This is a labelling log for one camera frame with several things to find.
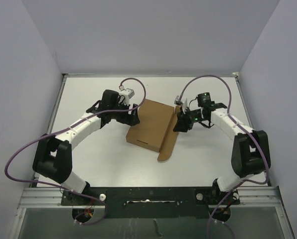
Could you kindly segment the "brown cardboard box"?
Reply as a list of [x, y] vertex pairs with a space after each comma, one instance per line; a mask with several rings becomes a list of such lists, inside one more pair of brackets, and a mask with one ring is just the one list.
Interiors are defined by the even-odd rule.
[[138, 110], [140, 123], [130, 127], [126, 141], [157, 152], [158, 162], [169, 160], [178, 136], [173, 128], [179, 111], [179, 106], [172, 107], [146, 99]]

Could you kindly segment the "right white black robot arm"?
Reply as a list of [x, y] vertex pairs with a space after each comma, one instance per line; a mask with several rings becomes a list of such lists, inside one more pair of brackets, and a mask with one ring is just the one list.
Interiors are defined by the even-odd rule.
[[230, 165], [226, 174], [216, 178], [210, 187], [210, 198], [220, 204], [227, 200], [229, 191], [244, 182], [254, 183], [253, 176], [267, 172], [271, 166], [268, 136], [244, 125], [229, 113], [223, 103], [211, 100], [210, 93], [196, 96], [198, 109], [191, 110], [187, 101], [177, 96], [174, 103], [179, 106], [174, 132], [188, 132], [199, 123], [205, 128], [219, 127], [233, 142]]

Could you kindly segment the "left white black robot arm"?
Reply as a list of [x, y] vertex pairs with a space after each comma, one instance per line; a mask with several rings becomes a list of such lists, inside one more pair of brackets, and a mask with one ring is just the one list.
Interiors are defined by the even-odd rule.
[[72, 198], [80, 205], [90, 200], [88, 183], [73, 172], [73, 149], [93, 132], [111, 120], [134, 126], [140, 123], [136, 104], [130, 105], [133, 89], [120, 92], [105, 90], [102, 99], [94, 103], [69, 130], [39, 141], [32, 169], [62, 187], [73, 191]]

